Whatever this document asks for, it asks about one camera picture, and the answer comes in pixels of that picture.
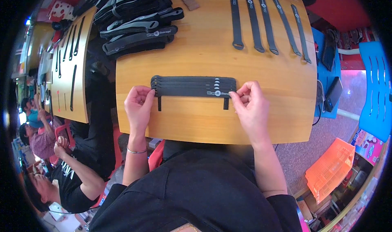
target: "gold necklace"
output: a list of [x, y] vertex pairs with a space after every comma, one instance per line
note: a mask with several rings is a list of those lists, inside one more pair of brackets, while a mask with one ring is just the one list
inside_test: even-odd
[[182, 227], [182, 228], [179, 228], [179, 229], [177, 229], [177, 230], [174, 231], [174, 232], [179, 232], [180, 230], [185, 229], [185, 228], [188, 228], [188, 227], [192, 227], [192, 228], [194, 229], [194, 231], [197, 232], [196, 227], [193, 226], [193, 225], [191, 225], [190, 223], [189, 223], [187, 226], [184, 226], [184, 227]]

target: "orange plastic crate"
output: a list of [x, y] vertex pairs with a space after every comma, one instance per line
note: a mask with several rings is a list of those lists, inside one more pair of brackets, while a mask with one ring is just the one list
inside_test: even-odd
[[347, 176], [354, 161], [355, 146], [336, 138], [326, 152], [305, 172], [308, 187], [319, 204]]

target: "black cable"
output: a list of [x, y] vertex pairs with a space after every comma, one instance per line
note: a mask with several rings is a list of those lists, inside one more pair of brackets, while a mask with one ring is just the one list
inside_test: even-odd
[[55, 213], [60, 213], [60, 214], [78, 214], [78, 213], [66, 213], [66, 212], [55, 212]]
[[317, 119], [316, 123], [312, 124], [312, 126], [316, 125], [318, 123], [318, 121], [320, 120], [320, 118], [321, 118], [321, 107], [320, 107], [320, 104], [319, 104], [319, 118]]

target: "red plastic chair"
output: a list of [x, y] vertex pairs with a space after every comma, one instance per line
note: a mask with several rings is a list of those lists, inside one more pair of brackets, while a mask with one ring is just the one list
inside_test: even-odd
[[45, 131], [45, 127], [38, 128], [38, 134], [41, 134]]
[[[111, 176], [115, 173], [117, 168], [119, 168], [123, 164], [122, 156], [121, 156], [121, 149], [120, 149], [120, 146], [118, 145], [118, 137], [121, 134], [122, 133], [120, 132], [120, 127], [118, 126], [118, 124], [113, 125], [113, 140], [115, 142], [116, 164], [115, 164], [115, 169], [112, 171], [109, 178], [111, 178]], [[91, 208], [95, 208], [95, 207], [99, 206], [99, 203], [101, 203], [101, 200], [102, 200], [102, 197], [104, 196], [104, 194], [105, 194], [105, 191], [102, 192], [102, 194], [98, 198], [98, 202], [95, 205], [93, 205]]]
[[[70, 120], [66, 119], [64, 125], [57, 127], [55, 129], [55, 136], [56, 136], [56, 138], [58, 138], [59, 132], [66, 129], [67, 133], [68, 133], [69, 146], [73, 147], [73, 146], [75, 146], [75, 140], [73, 139], [72, 134], [71, 134], [71, 129], [69, 128], [70, 122], [71, 122]], [[118, 124], [114, 124], [113, 125], [113, 140], [114, 140], [114, 144], [115, 144], [116, 163], [115, 163], [115, 169], [112, 171], [109, 178], [111, 178], [111, 176], [114, 174], [115, 170], [122, 165], [121, 149], [120, 149], [120, 146], [118, 145], [118, 137], [121, 134], [122, 133], [120, 132], [120, 127], [118, 126]], [[91, 208], [95, 208], [95, 207], [99, 206], [99, 203], [101, 203], [101, 200], [102, 200], [102, 197], [104, 196], [104, 194], [105, 194], [105, 192], [102, 192], [102, 194], [98, 198], [98, 202], [95, 205], [93, 205]]]
[[154, 170], [162, 163], [164, 157], [164, 145], [165, 140], [162, 140], [160, 144], [158, 144], [158, 146], [155, 148], [153, 153], [150, 155], [148, 159], [148, 166], [150, 168], [150, 171]]
[[68, 119], [65, 119], [64, 122], [65, 122], [64, 125], [59, 126], [59, 127], [57, 127], [57, 128], [55, 129], [55, 136], [56, 136], [56, 139], [58, 139], [58, 136], [59, 136], [59, 134], [60, 134], [60, 131], [66, 129], [66, 130], [67, 130], [67, 134], [68, 134], [69, 146], [70, 146], [70, 148], [71, 148], [71, 147], [75, 147], [75, 140], [73, 139], [72, 133], [71, 133], [71, 129], [69, 128], [69, 124], [71, 123], [71, 121], [68, 120]]

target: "white pipe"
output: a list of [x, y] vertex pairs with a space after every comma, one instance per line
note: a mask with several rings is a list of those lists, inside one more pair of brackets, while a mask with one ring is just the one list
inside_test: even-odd
[[348, 111], [345, 111], [345, 110], [341, 110], [340, 108], [337, 109], [337, 114], [341, 115], [341, 116], [345, 116], [345, 117], [351, 118], [351, 119], [356, 120], [356, 121], [360, 121], [360, 116], [359, 115], [351, 113], [351, 112], [348, 112]]
[[345, 49], [337, 49], [338, 53], [340, 54], [345, 54], [345, 55], [354, 55], [354, 54], [360, 54], [360, 49], [351, 49], [351, 50], [345, 50]]

